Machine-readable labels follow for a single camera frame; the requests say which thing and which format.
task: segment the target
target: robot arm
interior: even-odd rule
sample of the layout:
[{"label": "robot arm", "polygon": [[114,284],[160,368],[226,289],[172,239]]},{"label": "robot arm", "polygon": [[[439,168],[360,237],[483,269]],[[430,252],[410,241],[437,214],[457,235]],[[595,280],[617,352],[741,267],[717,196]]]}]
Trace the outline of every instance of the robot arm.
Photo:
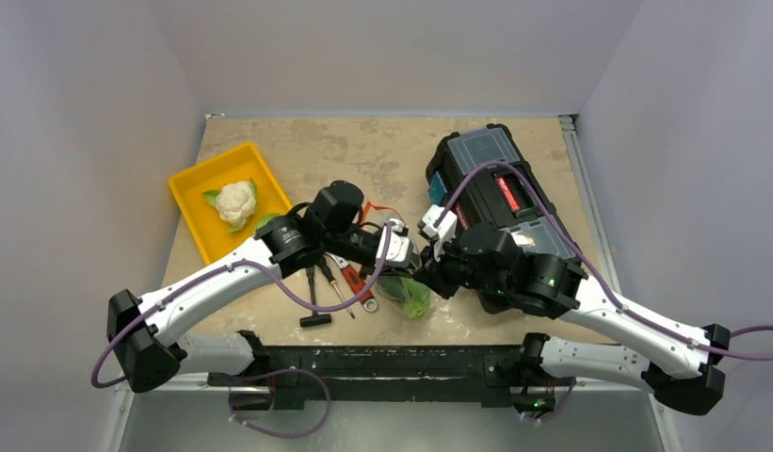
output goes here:
[{"label": "robot arm", "polygon": [[[408,267],[416,252],[405,225],[395,221],[393,228],[384,228],[394,229],[394,234],[362,230],[356,220],[362,201],[357,187],[337,181],[320,190],[310,204],[299,206],[307,207],[302,217],[290,212],[273,218],[239,248],[184,280],[139,298],[127,290],[115,295],[109,302],[110,341],[141,313],[151,312],[114,348],[131,389],[149,391],[179,373],[261,374],[262,369],[255,368],[257,354],[261,358],[266,354],[251,331],[222,336],[188,331],[256,288],[275,283],[286,289],[281,279],[313,266],[323,252],[364,268],[377,260],[388,267]],[[459,286],[503,297],[510,307],[529,315],[560,318],[621,344],[575,344],[531,333],[521,348],[520,373],[535,374],[535,380],[576,376],[629,384],[655,393],[671,408],[694,414],[709,411],[721,398],[723,374],[714,368],[718,356],[615,309],[580,266],[552,255],[525,254],[510,234],[488,223],[476,224],[454,239],[457,219],[448,214],[434,226],[440,213],[441,208],[433,206],[419,223],[430,246],[422,252],[422,265],[412,275],[415,280],[444,298]],[[729,343],[729,332],[720,327],[690,327],[629,299],[620,300],[623,307],[677,329],[692,342],[723,348]]]},{"label": "robot arm", "polygon": [[[457,218],[431,207],[419,223],[430,246],[414,279],[443,297],[459,285],[478,290],[526,314],[586,327],[620,346],[577,344],[544,334],[528,334],[523,361],[553,378],[588,377],[652,392],[681,412],[705,414],[721,399],[720,356],[698,345],[727,349],[730,332],[718,325],[697,328],[666,318],[619,294],[617,308],[598,282],[580,266],[549,254],[525,253],[514,237],[480,223],[451,239]],[[684,342],[653,328],[677,331]]]},{"label": "robot arm", "polygon": [[[291,294],[281,280],[315,265],[324,252],[368,267],[380,260],[385,267],[405,268],[412,258],[416,260],[402,221],[390,222],[384,228],[388,233],[373,234],[358,227],[354,218],[362,202],[363,194],[357,187],[334,182],[320,190],[313,202],[299,206],[307,207],[302,217],[295,209],[273,218],[236,250],[183,280],[141,297],[128,290],[112,297],[109,341],[132,322],[138,323],[114,347],[131,389],[137,393],[150,391],[177,374],[238,375],[248,369],[255,361],[256,350],[262,348],[252,332],[222,336],[187,332],[210,314],[264,285],[275,283]],[[290,297],[305,303],[294,294]],[[139,317],[148,312],[140,322]]]}]

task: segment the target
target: tabletop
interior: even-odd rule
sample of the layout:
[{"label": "tabletop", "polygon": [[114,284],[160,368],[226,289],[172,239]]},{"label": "tabletop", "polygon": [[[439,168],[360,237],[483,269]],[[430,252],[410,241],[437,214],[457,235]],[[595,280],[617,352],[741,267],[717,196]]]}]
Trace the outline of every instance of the tabletop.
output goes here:
[{"label": "tabletop", "polygon": [[[430,206],[425,167],[439,141],[456,131],[503,123],[523,157],[533,166],[541,187],[586,257],[596,252],[558,121],[553,118],[213,118],[207,121],[197,162],[251,141],[281,184],[289,200],[311,201],[330,182],[344,179],[358,186],[367,200],[396,208],[409,226]],[[418,241],[420,248],[423,241]],[[352,292],[339,277],[347,297]],[[170,251],[164,285],[203,267],[191,233],[181,218]],[[285,280],[308,299],[305,272]],[[317,273],[317,301],[338,304],[338,296]],[[509,310],[483,311],[474,292],[461,289],[451,299],[434,295],[431,313],[408,319],[389,300],[374,292],[379,309],[367,313],[353,305],[356,318],[334,313],[329,325],[302,329],[298,320],[309,312],[270,285],[232,302],[204,319],[194,332],[252,330],[265,345],[486,345],[520,344],[528,332],[546,332],[578,342],[607,340],[596,332]]]}]

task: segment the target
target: toolbox lid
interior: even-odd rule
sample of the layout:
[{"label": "toolbox lid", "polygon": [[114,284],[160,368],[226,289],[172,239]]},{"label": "toolbox lid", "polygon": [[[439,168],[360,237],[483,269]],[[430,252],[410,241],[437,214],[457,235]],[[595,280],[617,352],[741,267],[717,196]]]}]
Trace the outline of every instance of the toolbox lid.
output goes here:
[{"label": "toolbox lid", "polygon": [[463,132],[447,140],[447,147],[458,163],[461,176],[466,176],[477,165],[490,160],[521,162],[503,127],[482,127]]},{"label": "toolbox lid", "polygon": [[574,251],[563,243],[545,217],[509,226],[503,228],[503,231],[508,231],[514,242],[526,252],[553,254],[563,259],[574,257]]}]

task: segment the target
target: red tool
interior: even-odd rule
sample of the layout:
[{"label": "red tool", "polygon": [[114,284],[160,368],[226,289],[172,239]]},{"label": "red tool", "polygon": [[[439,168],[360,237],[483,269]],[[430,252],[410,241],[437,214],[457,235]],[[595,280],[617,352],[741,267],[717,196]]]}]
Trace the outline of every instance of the red tool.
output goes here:
[{"label": "red tool", "polygon": [[[347,259],[334,256],[333,254],[328,254],[328,256],[330,256],[330,258],[333,259],[333,262],[335,262],[336,265],[339,266],[339,269],[342,270],[342,275],[345,277],[347,285],[350,286],[353,293],[358,294],[364,287],[364,281],[362,281],[361,276],[359,276],[358,270],[356,270]],[[363,294],[361,304],[367,313],[373,313],[378,310],[378,301],[372,296],[372,292],[368,290]]]}]

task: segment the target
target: cauliflower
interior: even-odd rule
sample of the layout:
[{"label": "cauliflower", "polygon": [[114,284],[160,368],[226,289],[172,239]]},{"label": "cauliflower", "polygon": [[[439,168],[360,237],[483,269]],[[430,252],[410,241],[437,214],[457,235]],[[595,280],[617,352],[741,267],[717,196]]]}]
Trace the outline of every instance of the cauliflower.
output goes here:
[{"label": "cauliflower", "polygon": [[203,192],[203,197],[219,212],[219,217],[231,224],[229,233],[240,231],[256,211],[256,184],[239,181],[224,186],[221,190]]}]

